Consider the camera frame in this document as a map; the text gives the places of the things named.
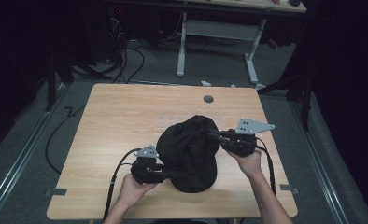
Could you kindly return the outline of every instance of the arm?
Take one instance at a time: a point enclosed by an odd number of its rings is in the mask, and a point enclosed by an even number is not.
[[[104,224],[120,224],[126,212],[135,206],[147,191],[155,188],[157,184],[138,184],[132,175],[126,175],[123,178],[122,186],[120,187],[120,195],[117,201],[110,209]]]
[[[250,181],[260,209],[262,223],[292,223],[289,215],[277,200],[262,173],[261,153],[259,149],[256,149],[253,154],[242,158],[228,152],[237,160],[240,169]]]

